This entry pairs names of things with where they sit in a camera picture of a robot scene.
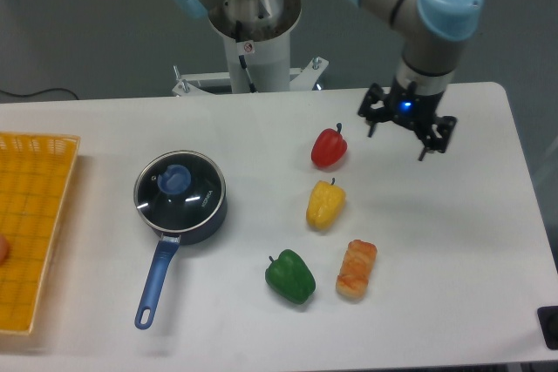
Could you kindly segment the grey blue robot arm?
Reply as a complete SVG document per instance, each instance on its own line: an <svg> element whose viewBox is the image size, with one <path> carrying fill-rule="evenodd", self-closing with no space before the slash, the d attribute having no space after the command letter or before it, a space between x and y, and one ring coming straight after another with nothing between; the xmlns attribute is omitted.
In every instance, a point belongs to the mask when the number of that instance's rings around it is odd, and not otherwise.
<svg viewBox="0 0 558 372"><path fill-rule="evenodd" d="M290 33L301 0L174 0L190 17L207 17L221 36L235 93L307 90L318 63L290 74ZM372 85L358 115L370 128L392 122L411 132L424 152L445 152L457 120L439 102L477 30L484 0L349 0L399 33L404 41L389 90Z"/></svg>

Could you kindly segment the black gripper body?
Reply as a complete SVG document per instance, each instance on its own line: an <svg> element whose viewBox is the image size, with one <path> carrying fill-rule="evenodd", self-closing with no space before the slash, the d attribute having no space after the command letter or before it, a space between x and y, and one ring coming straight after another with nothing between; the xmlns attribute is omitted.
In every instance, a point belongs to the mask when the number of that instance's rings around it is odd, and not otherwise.
<svg viewBox="0 0 558 372"><path fill-rule="evenodd" d="M426 93L417 82L399 82L393 78L384 99L384 122L394 122L408 130L427 131L443 118L437 114L444 90L436 88Z"/></svg>

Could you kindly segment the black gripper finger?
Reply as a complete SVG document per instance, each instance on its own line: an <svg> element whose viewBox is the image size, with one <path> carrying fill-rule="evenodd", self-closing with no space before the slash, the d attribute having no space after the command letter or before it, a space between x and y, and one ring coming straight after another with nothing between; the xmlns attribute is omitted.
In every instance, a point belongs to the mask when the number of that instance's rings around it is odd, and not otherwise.
<svg viewBox="0 0 558 372"><path fill-rule="evenodd" d="M427 153L445 153L453 131L457 125L457 119L453 116L433 117L433 121L428 125L419 125L416 135L423 144L423 149L419 154L418 161L423 161Z"/></svg>
<svg viewBox="0 0 558 372"><path fill-rule="evenodd" d="M357 115L364 118L369 131L368 138L371 138L376 131L376 125L391 120L391 111L384 105L386 95L384 89L373 83L364 94L361 105L358 108Z"/></svg>

